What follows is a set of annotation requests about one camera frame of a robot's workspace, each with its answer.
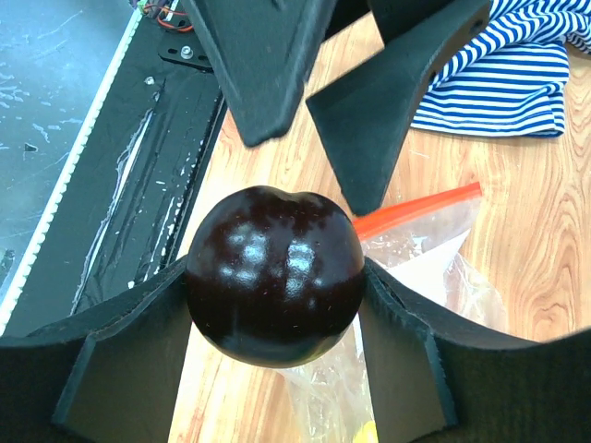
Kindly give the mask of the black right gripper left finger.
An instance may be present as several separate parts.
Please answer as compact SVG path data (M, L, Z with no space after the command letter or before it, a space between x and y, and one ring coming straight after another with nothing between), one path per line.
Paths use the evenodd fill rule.
M4 442L165 442L191 319L178 259L89 309L1 339Z

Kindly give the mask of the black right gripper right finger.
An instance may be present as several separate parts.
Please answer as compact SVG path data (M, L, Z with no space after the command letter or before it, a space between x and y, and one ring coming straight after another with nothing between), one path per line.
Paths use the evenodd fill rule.
M360 324L382 442L586 442L590 333L534 342L461 317L377 263Z

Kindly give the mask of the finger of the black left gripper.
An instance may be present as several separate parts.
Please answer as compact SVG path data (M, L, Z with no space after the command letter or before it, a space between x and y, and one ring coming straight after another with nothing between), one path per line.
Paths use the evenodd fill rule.
M326 0L194 0L188 14L248 147L287 133L335 9Z
M307 107L357 216L378 209L430 81L488 24L479 0L371 1L383 49L310 96Z

